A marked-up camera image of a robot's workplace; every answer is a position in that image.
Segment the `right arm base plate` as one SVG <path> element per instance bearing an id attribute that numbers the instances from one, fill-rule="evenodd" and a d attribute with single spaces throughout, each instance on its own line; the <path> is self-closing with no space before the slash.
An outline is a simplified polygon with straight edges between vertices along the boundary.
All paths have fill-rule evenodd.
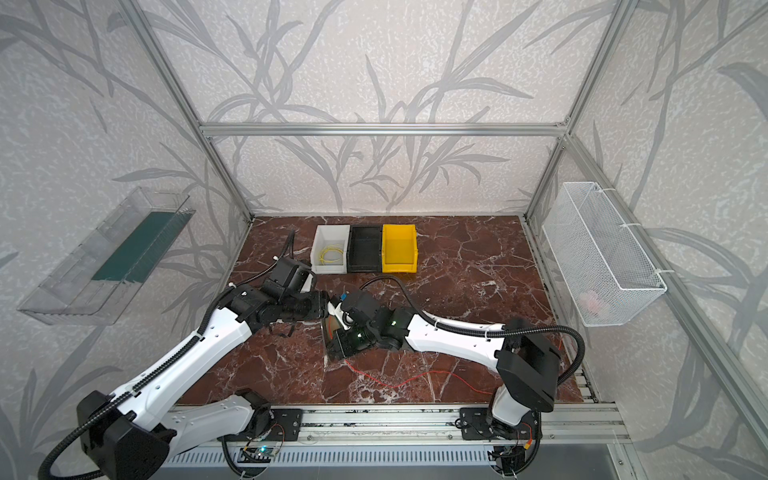
<path id="1" fill-rule="evenodd" d="M 535 411 L 527 411 L 518 424 L 509 425 L 494 419 L 486 407 L 465 407 L 459 410 L 454 426 L 461 431 L 463 440 L 533 442 L 542 436 L 540 415 Z"/>

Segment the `grey perforated spool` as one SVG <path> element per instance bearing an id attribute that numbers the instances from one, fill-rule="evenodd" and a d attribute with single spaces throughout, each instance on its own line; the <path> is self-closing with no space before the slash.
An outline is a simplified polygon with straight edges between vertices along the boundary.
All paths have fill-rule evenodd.
<path id="1" fill-rule="evenodd" d="M 329 315 L 322 324 L 324 352 L 328 361 L 342 361 L 344 356 L 342 340 L 346 332 L 343 324 L 333 315 Z"/>

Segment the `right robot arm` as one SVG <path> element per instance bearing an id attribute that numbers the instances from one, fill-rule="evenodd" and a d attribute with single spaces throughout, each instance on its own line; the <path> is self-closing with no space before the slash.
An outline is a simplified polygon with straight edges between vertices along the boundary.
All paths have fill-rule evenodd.
<path id="1" fill-rule="evenodd" d="M 394 282 L 407 304 L 389 308 L 366 285 L 328 302 L 326 352 L 346 360 L 373 348 L 438 353 L 485 366 L 502 383 L 492 393 L 485 419 L 464 425 L 466 438 L 541 438 L 545 413 L 553 411 L 560 385 L 581 367 L 586 342 L 574 328 L 534 327 L 522 318 L 477 324 L 426 312 L 405 284 Z"/>

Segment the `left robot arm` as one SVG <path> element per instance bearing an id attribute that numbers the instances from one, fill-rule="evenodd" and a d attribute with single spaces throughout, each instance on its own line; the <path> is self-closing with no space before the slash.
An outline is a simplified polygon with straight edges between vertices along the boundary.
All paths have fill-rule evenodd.
<path id="1" fill-rule="evenodd" d="M 77 406 L 78 425 L 44 458 L 38 476 L 53 479 L 56 460 L 73 443 L 96 465 L 87 479 L 149 479 L 172 456 L 214 439 L 270 432 L 268 400 L 241 390 L 217 403 L 174 414 L 177 400 L 230 351 L 277 321 L 321 320 L 327 293 L 316 275 L 295 259 L 295 236 L 250 280 L 227 287 L 209 304 L 199 327 L 150 368 L 110 394 L 93 391 Z"/>

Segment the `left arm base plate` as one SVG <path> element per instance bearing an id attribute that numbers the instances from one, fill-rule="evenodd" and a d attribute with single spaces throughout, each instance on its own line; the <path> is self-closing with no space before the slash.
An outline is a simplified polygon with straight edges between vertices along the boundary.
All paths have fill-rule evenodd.
<path id="1" fill-rule="evenodd" d="M 280 408 L 257 411 L 241 436 L 247 440 L 294 442 L 298 440 L 304 411 Z"/>

